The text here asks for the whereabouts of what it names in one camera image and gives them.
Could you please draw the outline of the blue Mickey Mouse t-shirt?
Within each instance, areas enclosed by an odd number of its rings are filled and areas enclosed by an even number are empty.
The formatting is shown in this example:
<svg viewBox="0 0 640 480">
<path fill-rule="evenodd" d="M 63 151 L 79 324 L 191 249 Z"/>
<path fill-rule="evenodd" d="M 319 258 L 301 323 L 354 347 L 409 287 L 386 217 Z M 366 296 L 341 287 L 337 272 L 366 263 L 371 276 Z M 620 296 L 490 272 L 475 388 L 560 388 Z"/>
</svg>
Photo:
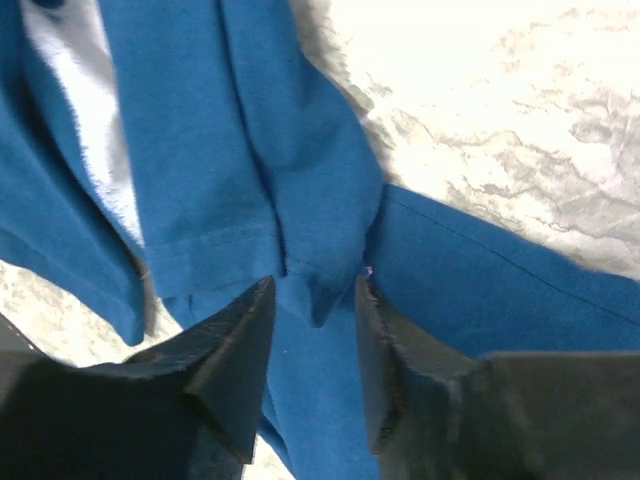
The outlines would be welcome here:
<svg viewBox="0 0 640 480">
<path fill-rule="evenodd" d="M 1 261 L 128 359 L 272 278 L 256 436 L 384 479 L 359 278 L 473 360 L 639 357 L 639 5 L 5 1 Z"/>
</svg>

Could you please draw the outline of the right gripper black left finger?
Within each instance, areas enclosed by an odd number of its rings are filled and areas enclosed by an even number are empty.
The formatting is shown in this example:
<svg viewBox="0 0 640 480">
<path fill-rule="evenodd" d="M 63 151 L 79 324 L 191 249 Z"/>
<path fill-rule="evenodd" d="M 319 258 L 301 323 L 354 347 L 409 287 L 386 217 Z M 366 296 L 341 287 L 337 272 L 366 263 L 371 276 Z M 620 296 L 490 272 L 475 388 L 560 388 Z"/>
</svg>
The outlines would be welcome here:
<svg viewBox="0 0 640 480">
<path fill-rule="evenodd" d="M 238 479 L 252 461 L 275 320 L 266 277 L 121 364 L 75 367 L 1 324 L 5 479 Z"/>
</svg>

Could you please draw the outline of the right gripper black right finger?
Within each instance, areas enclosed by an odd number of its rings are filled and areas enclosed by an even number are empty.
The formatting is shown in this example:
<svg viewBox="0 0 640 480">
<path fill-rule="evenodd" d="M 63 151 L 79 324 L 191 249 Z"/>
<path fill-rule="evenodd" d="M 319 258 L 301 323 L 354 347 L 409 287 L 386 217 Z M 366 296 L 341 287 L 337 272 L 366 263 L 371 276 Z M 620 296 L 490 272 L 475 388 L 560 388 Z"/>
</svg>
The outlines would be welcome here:
<svg viewBox="0 0 640 480">
<path fill-rule="evenodd" d="M 355 287 L 369 449 L 384 479 L 635 479 L 639 357 L 473 360 Z"/>
</svg>

